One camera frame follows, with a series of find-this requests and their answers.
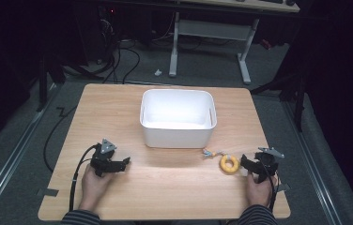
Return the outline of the black metal stand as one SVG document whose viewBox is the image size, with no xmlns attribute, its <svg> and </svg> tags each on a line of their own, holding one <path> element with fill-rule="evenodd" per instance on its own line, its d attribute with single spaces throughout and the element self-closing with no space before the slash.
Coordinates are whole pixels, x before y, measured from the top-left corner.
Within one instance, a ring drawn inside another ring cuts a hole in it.
<svg viewBox="0 0 353 225">
<path fill-rule="evenodd" d="M 44 54 L 38 63 L 38 111 L 41 112 L 48 102 L 48 78 L 54 83 L 63 84 L 66 77 L 59 58 L 53 53 Z"/>
<path fill-rule="evenodd" d="M 301 120 L 304 110 L 306 80 L 307 72 L 303 66 L 282 64 L 271 82 L 254 88 L 251 90 L 251 94 L 258 95 L 266 90 L 280 90 L 280 101 L 294 103 L 293 123 L 298 131 L 302 131 Z"/>
</svg>

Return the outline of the person's right hand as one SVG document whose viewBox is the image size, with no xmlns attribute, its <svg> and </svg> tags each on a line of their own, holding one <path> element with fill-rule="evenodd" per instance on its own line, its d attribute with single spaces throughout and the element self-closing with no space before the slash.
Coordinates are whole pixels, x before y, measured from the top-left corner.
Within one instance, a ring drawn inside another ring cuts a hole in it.
<svg viewBox="0 0 353 225">
<path fill-rule="evenodd" d="M 274 176 L 270 177 L 269 181 L 256 183 L 251 172 L 247 174 L 246 198 L 248 205 L 270 206 L 270 201 L 273 193 L 273 185 L 277 179 Z"/>
</svg>

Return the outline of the white-legged background desk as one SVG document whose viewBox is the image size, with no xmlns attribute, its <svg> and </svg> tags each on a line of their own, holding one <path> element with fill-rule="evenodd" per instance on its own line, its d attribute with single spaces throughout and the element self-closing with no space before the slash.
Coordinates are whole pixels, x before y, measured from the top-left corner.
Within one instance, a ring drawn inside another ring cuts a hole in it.
<svg viewBox="0 0 353 225">
<path fill-rule="evenodd" d="M 176 3 L 179 6 L 182 3 L 190 3 L 226 7 L 228 9 L 247 9 L 249 12 L 299 13 L 300 11 L 295 0 L 176 0 Z M 259 21 L 258 16 L 245 23 L 222 22 L 220 19 L 213 19 L 212 21 L 210 19 L 180 19 L 179 13 L 176 12 L 169 76 L 175 77 L 177 75 L 177 44 L 180 36 L 217 38 L 244 42 L 241 52 L 237 54 L 237 59 L 243 82 L 250 84 L 251 77 L 247 68 L 246 57 L 252 45 Z"/>
</svg>

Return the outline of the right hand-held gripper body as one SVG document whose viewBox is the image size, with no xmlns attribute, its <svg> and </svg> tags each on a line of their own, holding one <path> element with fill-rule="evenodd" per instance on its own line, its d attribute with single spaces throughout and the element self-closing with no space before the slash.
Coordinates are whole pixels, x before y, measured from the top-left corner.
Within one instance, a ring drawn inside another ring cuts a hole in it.
<svg viewBox="0 0 353 225">
<path fill-rule="evenodd" d="M 258 175 L 258 182 L 262 183 L 278 170 L 276 158 L 284 158 L 284 154 L 274 147 L 259 147 L 259 152 L 254 154 L 255 162 L 250 161 L 247 170 Z"/>
</svg>

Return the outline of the yellow ring toy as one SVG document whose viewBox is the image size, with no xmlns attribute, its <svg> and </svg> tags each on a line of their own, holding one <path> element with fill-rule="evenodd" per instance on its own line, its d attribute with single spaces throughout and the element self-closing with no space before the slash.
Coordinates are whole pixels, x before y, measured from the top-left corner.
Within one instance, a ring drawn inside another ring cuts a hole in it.
<svg viewBox="0 0 353 225">
<path fill-rule="evenodd" d="M 209 151 L 208 149 L 203 150 L 205 158 L 220 157 L 219 166 L 221 170 L 226 174 L 233 174 L 239 170 L 240 164 L 235 156 L 224 153 L 224 151 Z"/>
</svg>

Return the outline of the person's left hand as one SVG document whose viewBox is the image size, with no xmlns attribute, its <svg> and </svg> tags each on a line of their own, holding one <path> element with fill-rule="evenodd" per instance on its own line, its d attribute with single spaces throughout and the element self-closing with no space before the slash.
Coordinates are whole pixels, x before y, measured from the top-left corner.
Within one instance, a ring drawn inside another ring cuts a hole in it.
<svg viewBox="0 0 353 225">
<path fill-rule="evenodd" d="M 82 180 L 83 194 L 78 209 L 94 212 L 114 176 L 113 173 L 97 176 L 95 169 L 88 164 Z"/>
</svg>

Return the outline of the person's right striped sleeve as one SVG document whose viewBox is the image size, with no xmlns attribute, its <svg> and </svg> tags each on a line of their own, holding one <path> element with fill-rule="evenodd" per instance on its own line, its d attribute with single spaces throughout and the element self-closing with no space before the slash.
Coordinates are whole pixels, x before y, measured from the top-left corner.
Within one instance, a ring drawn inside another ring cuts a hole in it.
<svg viewBox="0 0 353 225">
<path fill-rule="evenodd" d="M 242 212 L 238 225 L 278 225 L 278 223 L 266 206 L 255 204 Z"/>
</svg>

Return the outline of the person's left striped sleeve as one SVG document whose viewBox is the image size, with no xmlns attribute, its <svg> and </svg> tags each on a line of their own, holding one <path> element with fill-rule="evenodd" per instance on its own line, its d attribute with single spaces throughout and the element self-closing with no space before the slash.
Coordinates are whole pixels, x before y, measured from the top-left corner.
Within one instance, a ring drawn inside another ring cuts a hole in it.
<svg viewBox="0 0 353 225">
<path fill-rule="evenodd" d="M 100 225 L 100 217 L 87 210 L 72 210 L 67 212 L 62 220 L 62 225 Z"/>
</svg>

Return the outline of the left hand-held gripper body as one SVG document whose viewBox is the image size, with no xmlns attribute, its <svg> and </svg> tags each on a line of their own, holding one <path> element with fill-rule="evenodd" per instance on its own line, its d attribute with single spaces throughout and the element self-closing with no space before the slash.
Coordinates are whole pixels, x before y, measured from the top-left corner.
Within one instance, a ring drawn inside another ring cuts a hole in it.
<svg viewBox="0 0 353 225">
<path fill-rule="evenodd" d="M 95 170 L 95 175 L 102 177 L 103 173 L 119 173 L 126 170 L 127 165 L 119 165 L 112 160 L 116 146 L 103 139 L 95 147 L 96 151 L 92 156 L 90 165 Z"/>
</svg>

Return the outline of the person's striped sleeve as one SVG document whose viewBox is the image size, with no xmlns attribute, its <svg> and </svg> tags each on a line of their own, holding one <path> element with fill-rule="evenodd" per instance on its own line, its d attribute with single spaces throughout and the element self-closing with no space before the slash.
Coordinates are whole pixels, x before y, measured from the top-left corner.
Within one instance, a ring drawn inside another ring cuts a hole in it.
<svg viewBox="0 0 353 225">
<path fill-rule="evenodd" d="M 100 217 L 87 210 L 72 210 L 67 212 L 62 220 L 62 225 L 100 225 Z"/>
<path fill-rule="evenodd" d="M 238 225 L 278 225 L 278 223 L 266 206 L 255 204 L 242 212 Z"/>
</svg>

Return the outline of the white plastic storage bin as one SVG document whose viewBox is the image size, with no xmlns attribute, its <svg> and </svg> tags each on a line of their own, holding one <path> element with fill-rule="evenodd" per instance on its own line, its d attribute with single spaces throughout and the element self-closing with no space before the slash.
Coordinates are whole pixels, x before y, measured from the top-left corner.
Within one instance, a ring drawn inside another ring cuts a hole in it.
<svg viewBox="0 0 353 225">
<path fill-rule="evenodd" d="M 207 91 L 150 89 L 142 96 L 140 123 L 149 147 L 204 148 L 217 126 L 215 103 Z"/>
</svg>

